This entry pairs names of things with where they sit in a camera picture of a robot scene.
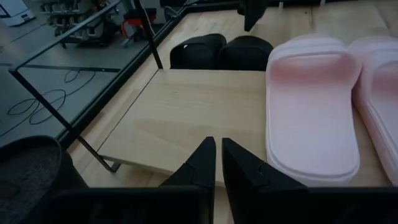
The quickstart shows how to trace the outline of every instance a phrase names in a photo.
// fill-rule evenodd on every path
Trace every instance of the gray floor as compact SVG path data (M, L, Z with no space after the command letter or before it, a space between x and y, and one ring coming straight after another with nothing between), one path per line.
M63 130L63 126L54 117L49 117L46 109L41 110L42 106L7 71L7 63L24 60L55 38L53 28L46 24L47 16L38 12L38 4L34 0L25 0L25 3L36 19L19 27L7 27L0 21L0 146L32 135L55 137ZM143 1L143 5L159 7L159 0ZM123 5L119 4L118 8L122 15ZM163 13L158 15L156 23L164 22ZM69 70L57 67L122 69L146 45L144 40L131 42L125 49L121 47L123 41L124 37L116 34L106 48L78 48L75 44L67 44L64 49L56 45L29 63L52 69L22 68L20 72L46 99L53 101L53 106L59 108L64 118L72 121L117 73L80 72L76 76L75 71L68 73Z
M68 121L73 120L116 75L37 68L22 68L21 72L37 90L45 93L46 100L53 102L54 108L59 108ZM63 130L54 117L47 119L50 113L41 110L42 106L4 67L0 67L0 75L0 146L36 134L55 137ZM74 80L65 83L64 79Z

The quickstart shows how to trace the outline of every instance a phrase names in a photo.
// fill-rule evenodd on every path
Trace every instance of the black metal rod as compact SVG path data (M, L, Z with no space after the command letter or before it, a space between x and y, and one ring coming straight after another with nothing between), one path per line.
M149 47L150 47L152 53L154 54L157 67L159 69L163 69L162 61L160 60L159 53L157 52L156 45L154 42L154 34L152 33L152 29L150 28L149 20L148 20L149 18L147 18L145 9L142 7L141 2L139 0L134 0L134 5L136 5L136 8L139 11L142 26L144 28L144 33L145 33L145 36L147 37Z
M63 40L64 38L69 37L71 34L74 34L76 31L80 30L81 28L83 28L84 26L87 26L87 24L93 22L95 19L101 17L103 14L107 13L108 11L112 10L117 4L120 3L120 0L112 2L110 5L106 6L105 8L103 8L102 10L100 10L99 12L95 13L94 15L90 16L89 18L87 18L86 20L84 20L83 22L79 23L77 26L73 27L72 29L68 30L66 33L58 36L56 39L54 39L53 41L51 41L49 44L47 44L46 46L42 47L41 49L39 49L38 51L34 52L31 56L29 56L27 59L23 60L22 62L19 63L15 63L11 68L9 68L10 72L16 72L19 68L23 67L25 64L29 63L31 60L37 58L39 55L41 55L42 53L44 53L46 50L52 48L53 46L55 46L56 44L58 44L59 42L61 42L61 40Z
M92 148L88 142L81 137L71 126L71 124L63 118L63 116L18 72L10 72L11 75L19 81L19 83L25 87L35 98L38 100L61 124L70 131L74 137L110 172L115 172L105 160Z

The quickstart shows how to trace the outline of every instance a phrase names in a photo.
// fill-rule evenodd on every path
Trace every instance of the wooden board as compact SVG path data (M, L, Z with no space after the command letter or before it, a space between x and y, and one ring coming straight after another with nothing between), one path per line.
M265 102L264 72L159 70L98 153L171 174L214 136L223 185L221 138L266 158Z

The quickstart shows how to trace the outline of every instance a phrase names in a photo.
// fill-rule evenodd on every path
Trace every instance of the black object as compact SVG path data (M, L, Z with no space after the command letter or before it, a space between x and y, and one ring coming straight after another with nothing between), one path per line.
M207 137L160 187L64 193L45 223L213 223L215 161L215 140Z
M238 13L244 15L244 31L249 32L275 0L240 0Z
M228 138L223 173L235 224L398 222L395 187L306 187Z
M182 7L187 0L160 0L160 6L170 6L170 7Z
M217 69L265 71L273 49L270 43L261 38L237 37L220 50Z
M144 10L146 11L148 17L153 16L154 14L156 15L156 8L145 8ZM133 10L130 10L127 13L125 13L123 15L123 18L124 19L139 19L140 14L137 9L133 9Z
M175 46L170 53L170 67L174 69L216 68L218 52L226 44L221 34L192 37Z
M0 223L41 223L50 198L86 187L69 154L50 137L24 138L0 148Z

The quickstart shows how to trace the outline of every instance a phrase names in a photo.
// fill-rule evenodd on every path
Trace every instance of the metal frame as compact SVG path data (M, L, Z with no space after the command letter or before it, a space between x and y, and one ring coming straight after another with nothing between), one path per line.
M40 103L48 109L51 114L59 120L64 126L65 130L57 136L57 139L61 142L64 148L67 148L72 144L74 140L78 140L84 145L87 150L110 172L116 172L119 168L119 163L114 163L109 166L105 160L93 149L88 142L80 135L80 133L90 124L90 122L96 117L96 115L102 110L102 108L109 102L109 100L118 92L118 90L124 85L124 83L133 75L133 73L144 63L144 61L151 55L154 54L154 58L158 68L163 68L162 62L159 57L159 53L156 47L167 37L167 35L173 30L173 28L189 13L192 12L206 12L206 11L222 11L222 10L233 10L239 7L239 1L228 1L226 0L210 0L205 4L196 4L193 6L185 6L179 10L176 18L166 22L161 30L155 35L152 35L152 31L149 27L149 21L147 20L144 9L141 6L139 0L134 0L136 8L140 11L140 17L143 21L143 28L147 34L148 44L139 52L139 54L130 61L120 72L116 75L115 79L111 81L104 90L98 94L77 116L72 122L68 122L63 116L18 72L18 69L24 67L27 63L43 54L48 49L60 43L64 38L73 34L77 30L83 28L93 20L101 17L103 14L109 12L121 1L129 0L118 0L112 4L106 6L100 12L87 18L85 21L80 23L78 26L70 29L68 32L58 36L51 43L47 44L33 55L23 60L22 62L14 64L9 72L11 75L18 80L22 86L24 86ZM308 3L312 3L314 0L306 0Z

